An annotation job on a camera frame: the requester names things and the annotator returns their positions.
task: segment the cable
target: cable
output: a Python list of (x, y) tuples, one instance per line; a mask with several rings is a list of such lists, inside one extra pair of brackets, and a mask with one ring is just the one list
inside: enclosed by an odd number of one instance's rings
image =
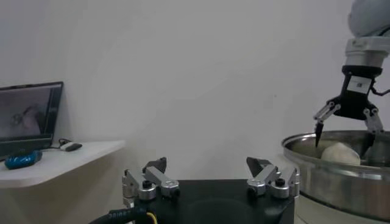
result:
[(147, 212), (146, 214), (147, 214), (147, 216), (149, 216), (153, 220), (153, 224), (158, 224), (157, 223), (157, 218), (156, 218), (156, 216), (153, 213)]
[(386, 95), (387, 93), (390, 93), (390, 89), (386, 90), (385, 92), (383, 93), (379, 93), (374, 87), (371, 87), (371, 91), (373, 94), (377, 95), (377, 96), (384, 96)]
[[(130, 209), (118, 209), (118, 210), (111, 210), (108, 214), (103, 215), (100, 218), (97, 218), (90, 222), (90, 224), (119, 224), (119, 223), (129, 223), (132, 222), (138, 218), (145, 217), (146, 215), (150, 216), (144, 208), (141, 207), (135, 207)], [(153, 213), (150, 213), (153, 216), (154, 223), (157, 223), (157, 219), (153, 215)]]
[(60, 138), (58, 140), (58, 143), (60, 144), (60, 146), (58, 146), (58, 147), (50, 146), (49, 149), (60, 149), (61, 146), (65, 145), (66, 143), (69, 143), (69, 142), (71, 142), (69, 139)]

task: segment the dough ball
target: dough ball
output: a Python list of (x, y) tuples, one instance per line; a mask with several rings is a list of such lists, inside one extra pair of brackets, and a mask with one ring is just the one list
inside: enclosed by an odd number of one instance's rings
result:
[(341, 142), (327, 147), (322, 152), (321, 159), (330, 162), (360, 165), (359, 154)]

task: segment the laptop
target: laptop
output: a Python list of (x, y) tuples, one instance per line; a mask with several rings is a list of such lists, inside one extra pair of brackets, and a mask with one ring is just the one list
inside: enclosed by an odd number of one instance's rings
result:
[(0, 160), (51, 146), (63, 82), (0, 88)]

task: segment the white wall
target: white wall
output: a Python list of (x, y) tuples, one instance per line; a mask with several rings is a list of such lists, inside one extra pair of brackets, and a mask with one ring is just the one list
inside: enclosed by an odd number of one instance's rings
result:
[[(279, 163), (280, 141), (312, 131), (312, 115), (341, 90), (351, 4), (1, 1), (0, 85), (63, 80), (58, 137), (127, 140), (125, 151), (63, 177), (2, 191), (2, 217), (87, 222), (121, 207), (125, 167), (161, 156), (171, 177), (189, 179), (246, 178), (247, 156)], [(390, 86), (390, 76), (380, 80)], [(390, 127), (389, 101), (373, 101)], [(325, 128), (364, 124), (333, 117)]]

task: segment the laptop screen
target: laptop screen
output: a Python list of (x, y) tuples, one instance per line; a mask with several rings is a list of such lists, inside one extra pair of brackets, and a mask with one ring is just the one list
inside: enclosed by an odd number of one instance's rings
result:
[(0, 141), (52, 138), (62, 86), (0, 88)]

